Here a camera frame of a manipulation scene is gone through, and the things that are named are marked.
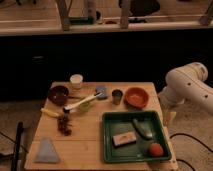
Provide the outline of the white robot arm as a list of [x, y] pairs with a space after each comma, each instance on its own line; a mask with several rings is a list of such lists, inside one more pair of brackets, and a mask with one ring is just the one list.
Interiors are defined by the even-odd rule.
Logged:
[[207, 78], [208, 70], [200, 62], [174, 68], [166, 74], [166, 86], [158, 94], [165, 126], [176, 116], [173, 108], [182, 105], [185, 100], [213, 116], [213, 88], [205, 84]]

